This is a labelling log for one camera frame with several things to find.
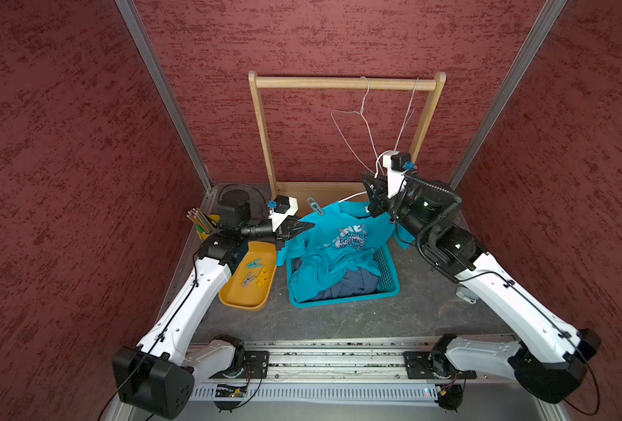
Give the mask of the white wire hanger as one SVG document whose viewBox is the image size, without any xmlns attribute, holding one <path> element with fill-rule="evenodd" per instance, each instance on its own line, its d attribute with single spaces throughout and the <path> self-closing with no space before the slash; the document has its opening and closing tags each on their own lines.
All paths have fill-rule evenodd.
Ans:
<svg viewBox="0 0 622 421">
<path fill-rule="evenodd" d="M 406 110 L 405 115 L 403 117 L 401 128 L 400 128 L 400 130 L 398 132 L 398 136 L 397 136 L 397 138 L 395 140 L 395 146 L 393 147 L 393 149 L 395 151 L 397 151 L 399 149 L 399 145 L 401 143 L 401 139 L 402 139 L 402 135 L 404 133 L 404 130 L 405 130 L 408 122 L 410 121 L 410 119 L 411 119 L 411 117 L 412 117 L 412 115 L 414 113 L 413 102 L 414 102 L 414 97 L 416 95 L 418 82 L 419 82 L 419 78 L 416 78 L 416 80 L 414 82 L 414 85 L 413 85 L 413 88 L 412 88 L 412 91 L 411 91 L 411 94 L 410 94 L 410 97 L 409 97 L 408 107 L 407 107 L 407 110 Z"/>
<path fill-rule="evenodd" d="M 385 152 L 383 152 L 383 153 L 381 153 L 381 154 L 379 154 L 377 156 L 377 158 L 375 160 L 375 171 L 374 171 L 374 174 L 373 174 L 374 177 L 377 177 L 381 173 L 381 167 L 382 167 L 382 165 L 381 165 L 381 162 L 382 162 L 381 158 L 384 155 L 386 155 L 388 153 L 391 153 L 391 152 L 397 152 L 397 151 L 395 151 L 395 150 L 386 150 Z M 346 198 L 342 198 L 342 199 L 337 200 L 336 203 L 344 203 L 346 201 L 351 201 L 351 200 L 353 200 L 353 198 L 357 198 L 358 196 L 362 196 L 362 195 L 365 195 L 365 194 L 366 194 L 365 191 L 357 192 L 357 193 L 354 193 L 352 195 L 347 196 Z"/>
<path fill-rule="evenodd" d="M 331 110 L 330 118 L 335 128 L 337 129 L 338 135 L 344 142 L 344 145 L 348 147 L 352 156 L 358 161 L 358 163 L 367 171 L 379 175 L 379 173 L 381 172 L 381 170 L 379 169 L 379 153 L 377 151 L 377 145 L 372 134 L 372 128 L 368 119 L 365 116 L 366 100 L 371 92 L 371 84 L 369 79 L 365 76 L 361 76 L 359 79 L 365 84 L 365 93 L 360 99 L 358 108 L 355 110 Z M 350 142 L 349 138 L 342 130 L 338 118 L 340 118 L 345 123 L 348 123 L 351 120 L 350 135 L 353 140 L 362 139 L 369 141 L 369 156 L 362 156 L 359 152 L 356 151 L 354 145 Z"/>
</svg>

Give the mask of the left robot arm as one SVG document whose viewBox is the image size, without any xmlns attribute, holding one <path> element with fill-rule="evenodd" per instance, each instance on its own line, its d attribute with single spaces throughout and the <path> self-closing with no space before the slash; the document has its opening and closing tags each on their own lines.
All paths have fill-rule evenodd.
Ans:
<svg viewBox="0 0 622 421">
<path fill-rule="evenodd" d="M 266 205 L 265 217 L 251 222 L 250 206 L 237 191 L 218 203 L 219 222 L 192 258 L 192 271 L 165 313 L 135 347 L 113 358 L 114 393 L 120 402 L 153 416 L 173 420 L 189 402 L 195 385 L 214 375 L 251 374 L 241 340 L 221 336 L 199 351 L 188 351 L 195 331 L 219 291 L 249 252 L 254 240 L 275 249 L 313 228 L 297 218 L 298 201 L 279 195 Z"/>
</svg>

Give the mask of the teal t-shirt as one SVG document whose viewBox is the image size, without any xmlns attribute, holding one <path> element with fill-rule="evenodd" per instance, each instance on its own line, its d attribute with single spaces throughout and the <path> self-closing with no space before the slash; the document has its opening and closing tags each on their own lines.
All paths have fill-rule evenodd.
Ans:
<svg viewBox="0 0 622 421">
<path fill-rule="evenodd" d="M 386 214 L 372 218 L 367 203 L 333 203 L 302 220 L 316 226 L 286 242 L 277 264 L 286 266 L 288 291 L 298 303 L 310 301 L 319 292 L 338 283 L 348 270 L 364 268 L 381 277 L 374 253 L 386 245 L 394 233 L 403 241 L 413 236 L 397 229 Z"/>
</svg>

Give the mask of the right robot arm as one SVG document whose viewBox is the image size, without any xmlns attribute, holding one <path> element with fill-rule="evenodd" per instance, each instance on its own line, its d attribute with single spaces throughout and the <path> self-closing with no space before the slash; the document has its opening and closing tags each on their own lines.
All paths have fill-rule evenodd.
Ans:
<svg viewBox="0 0 622 421">
<path fill-rule="evenodd" d="M 503 343 L 443 335 L 429 353 L 436 376 L 455 380 L 468 371 L 498 375 L 546 403 L 561 403 L 581 387 L 592 372 L 589 362 L 601 345 L 599 336 L 557 317 L 472 233 L 455 224 L 462 205 L 455 191 L 414 171 L 365 174 L 361 182 L 371 216 L 388 215 L 413 236 L 415 249 L 433 270 L 479 298 L 516 334 Z"/>
</svg>

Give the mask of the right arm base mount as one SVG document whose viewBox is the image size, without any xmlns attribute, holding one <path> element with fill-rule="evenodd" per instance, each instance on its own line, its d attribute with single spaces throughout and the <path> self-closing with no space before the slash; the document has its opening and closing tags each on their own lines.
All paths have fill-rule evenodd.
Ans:
<svg viewBox="0 0 622 421">
<path fill-rule="evenodd" d="M 451 365 L 442 354 L 409 351 L 403 354 L 404 367 L 409 380 L 434 380 L 451 382 L 453 380 L 475 380 L 477 374 L 460 371 Z"/>
</svg>

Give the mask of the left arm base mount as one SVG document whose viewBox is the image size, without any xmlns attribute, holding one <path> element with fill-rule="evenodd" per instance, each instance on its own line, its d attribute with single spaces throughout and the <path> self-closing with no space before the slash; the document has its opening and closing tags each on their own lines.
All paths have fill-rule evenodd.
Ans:
<svg viewBox="0 0 622 421">
<path fill-rule="evenodd" d="M 245 351 L 237 365 L 210 377 L 211 380 L 231 381 L 265 379 L 268 374 L 270 353 L 268 351 Z"/>
</svg>

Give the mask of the grey-blue t-shirt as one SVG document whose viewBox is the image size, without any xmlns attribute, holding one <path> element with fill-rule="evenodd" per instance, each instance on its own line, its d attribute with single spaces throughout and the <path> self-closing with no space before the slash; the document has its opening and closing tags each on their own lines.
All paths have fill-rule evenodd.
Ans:
<svg viewBox="0 0 622 421">
<path fill-rule="evenodd" d="M 338 283 L 319 292 L 310 302 L 370 295 L 377 291 L 378 282 L 379 277 L 364 268 L 348 270 Z"/>
</svg>

